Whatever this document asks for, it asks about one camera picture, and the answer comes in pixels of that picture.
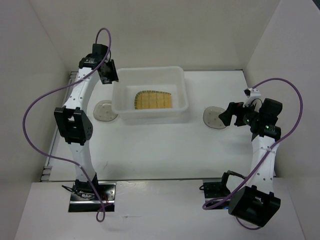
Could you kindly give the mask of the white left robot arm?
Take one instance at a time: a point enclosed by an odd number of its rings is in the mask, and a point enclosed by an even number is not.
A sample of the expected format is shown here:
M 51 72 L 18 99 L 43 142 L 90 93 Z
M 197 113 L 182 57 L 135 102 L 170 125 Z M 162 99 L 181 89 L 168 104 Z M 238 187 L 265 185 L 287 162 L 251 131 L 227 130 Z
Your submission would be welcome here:
M 89 140 L 93 136 L 93 124 L 87 116 L 87 108 L 98 82 L 111 84 L 119 80 L 115 63 L 109 54 L 108 46 L 98 43 L 92 45 L 92 52 L 79 62 L 78 80 L 74 82 L 68 100 L 54 110 L 58 131 L 68 144 L 76 165 L 76 178 L 71 191 L 88 200 L 97 198 L 100 188 L 90 154 Z

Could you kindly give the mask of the white plastic bin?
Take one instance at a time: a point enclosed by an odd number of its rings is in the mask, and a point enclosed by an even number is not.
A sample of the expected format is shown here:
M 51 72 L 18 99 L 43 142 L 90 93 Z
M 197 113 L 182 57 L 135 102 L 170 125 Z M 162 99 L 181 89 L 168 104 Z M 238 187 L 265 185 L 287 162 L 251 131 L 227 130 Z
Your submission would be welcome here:
M 111 109 L 122 120 L 178 118 L 189 107 L 185 74 L 179 66 L 121 68 L 113 84 Z M 136 109 L 138 93 L 169 93 L 170 108 Z

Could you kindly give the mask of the woven bamboo tray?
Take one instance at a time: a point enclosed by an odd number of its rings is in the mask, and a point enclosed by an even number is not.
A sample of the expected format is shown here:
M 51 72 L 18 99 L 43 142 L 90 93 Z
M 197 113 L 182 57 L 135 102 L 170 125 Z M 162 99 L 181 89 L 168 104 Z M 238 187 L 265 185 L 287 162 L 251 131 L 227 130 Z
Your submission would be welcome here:
M 171 93 L 156 90 L 143 90 L 138 92 L 134 98 L 135 110 L 148 109 L 171 109 Z

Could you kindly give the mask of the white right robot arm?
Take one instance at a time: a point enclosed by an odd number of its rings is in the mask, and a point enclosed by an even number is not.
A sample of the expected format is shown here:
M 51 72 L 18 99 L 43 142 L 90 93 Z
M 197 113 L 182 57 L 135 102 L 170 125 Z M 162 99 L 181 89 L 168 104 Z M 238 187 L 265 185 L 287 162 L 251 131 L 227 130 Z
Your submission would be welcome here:
M 281 206 L 275 197 L 273 172 L 281 138 L 281 128 L 276 126 L 282 103 L 266 98 L 258 111 L 251 104 L 230 102 L 219 119 L 229 126 L 232 116 L 236 117 L 235 126 L 249 126 L 252 133 L 252 163 L 245 184 L 231 197 L 228 213 L 238 220 L 264 227 Z

